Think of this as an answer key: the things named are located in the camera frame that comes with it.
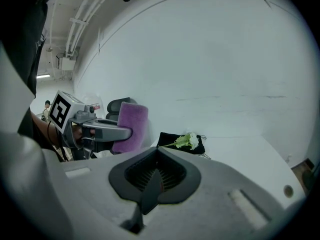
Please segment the ceiling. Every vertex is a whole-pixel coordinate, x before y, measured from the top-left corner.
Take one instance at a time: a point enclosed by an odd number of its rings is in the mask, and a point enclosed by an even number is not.
[[[55,8],[53,24],[52,24],[52,51],[48,52],[50,47],[50,25],[51,18],[53,13],[53,8],[56,0],[49,0],[48,5],[48,13],[46,17],[46,21],[44,24],[43,34],[46,36],[46,40],[44,43],[44,47],[42,48],[42,53],[39,61],[38,67],[38,76],[44,74],[50,74],[51,77],[41,78],[38,81],[52,81],[56,79],[57,81],[63,79],[63,72],[59,69],[55,70],[55,78],[54,71],[52,69],[52,60],[53,67],[57,68],[56,63],[56,55],[58,53],[63,53],[66,49],[66,42],[68,38],[68,33],[71,27],[70,18],[73,18],[78,11],[78,7],[82,3],[83,0],[57,0],[57,5]],[[65,79],[69,79],[71,77],[71,71],[65,72]]]

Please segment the black cloth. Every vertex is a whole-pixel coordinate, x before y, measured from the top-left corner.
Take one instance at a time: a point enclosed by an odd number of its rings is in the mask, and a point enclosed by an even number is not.
[[[161,146],[165,146],[165,145],[169,145],[171,143],[174,143],[175,140],[177,138],[179,138],[180,136],[181,135],[161,132],[158,144],[156,146],[157,147],[161,147]],[[200,135],[197,135],[196,137],[198,138],[199,145],[194,150],[191,150],[190,146],[182,146],[180,148],[177,148],[175,145],[171,145],[171,146],[167,146],[166,148],[170,148],[170,149],[174,149],[174,150],[180,150],[180,151],[188,152],[188,153],[194,154],[194,155],[204,154],[206,152],[206,150],[205,150],[204,145],[202,144],[202,138],[201,138]]]
[[[1,41],[16,72],[36,95],[38,65],[43,47],[41,36],[47,18],[48,0],[13,0],[3,4],[7,1],[1,1]],[[34,139],[43,149],[55,151],[33,122],[30,109],[18,133]]]

